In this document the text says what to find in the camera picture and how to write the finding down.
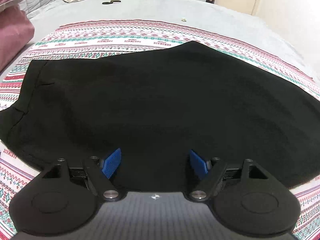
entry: silver bolt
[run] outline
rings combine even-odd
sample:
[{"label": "silver bolt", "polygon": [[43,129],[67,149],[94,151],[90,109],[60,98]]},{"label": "silver bolt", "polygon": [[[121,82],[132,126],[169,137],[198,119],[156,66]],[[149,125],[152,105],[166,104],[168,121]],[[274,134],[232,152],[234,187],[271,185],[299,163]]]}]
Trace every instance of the silver bolt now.
[{"label": "silver bolt", "polygon": [[191,192],[191,197],[194,199],[203,199],[207,197],[207,194],[202,190],[196,190]]},{"label": "silver bolt", "polygon": [[103,193],[105,198],[114,199],[119,196],[119,193],[115,190],[107,190]]}]

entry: striped bedspread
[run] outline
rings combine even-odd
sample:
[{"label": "striped bedspread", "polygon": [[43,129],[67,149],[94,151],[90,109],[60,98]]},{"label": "striped bedspread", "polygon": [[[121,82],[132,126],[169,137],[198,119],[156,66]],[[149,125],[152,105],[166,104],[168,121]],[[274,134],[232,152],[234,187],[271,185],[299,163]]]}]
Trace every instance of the striped bedspread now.
[{"label": "striped bedspread", "polygon": [[[191,40],[280,76],[320,100],[320,89],[312,78],[279,57],[245,42],[166,22],[102,20],[61,26],[35,44],[0,83],[0,110],[18,99],[24,75],[33,59],[99,58],[165,49]],[[38,173],[0,143],[0,239],[9,239],[16,233],[8,212],[9,202]],[[301,240],[317,240],[320,237],[320,176],[291,191],[301,204],[295,236]]]}]

